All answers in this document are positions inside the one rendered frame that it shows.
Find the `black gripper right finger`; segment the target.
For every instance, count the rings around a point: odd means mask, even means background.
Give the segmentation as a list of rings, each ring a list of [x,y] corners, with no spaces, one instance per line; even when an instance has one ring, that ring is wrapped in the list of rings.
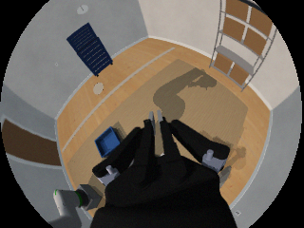
[[[227,145],[210,141],[179,120],[167,123],[167,120],[161,114],[161,110],[157,110],[157,113],[167,176],[170,183],[178,185],[186,180],[186,167],[173,136],[202,165],[215,170],[217,173],[223,169],[230,152]]]

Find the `blue plastic crate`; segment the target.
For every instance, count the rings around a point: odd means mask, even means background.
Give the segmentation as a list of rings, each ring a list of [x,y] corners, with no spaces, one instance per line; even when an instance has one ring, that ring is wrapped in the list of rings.
[[[111,128],[111,129],[110,129]],[[102,158],[108,157],[122,141],[114,127],[109,127],[95,141],[97,149]]]

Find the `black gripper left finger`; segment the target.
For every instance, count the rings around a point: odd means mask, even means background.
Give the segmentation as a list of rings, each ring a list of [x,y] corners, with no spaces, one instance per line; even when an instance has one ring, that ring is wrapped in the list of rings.
[[[156,128],[153,111],[149,112],[148,119],[143,123],[144,128],[133,128],[105,160],[93,167],[93,174],[105,187],[121,175],[133,160],[128,173],[129,182],[137,189],[148,184],[150,157],[155,157]]]

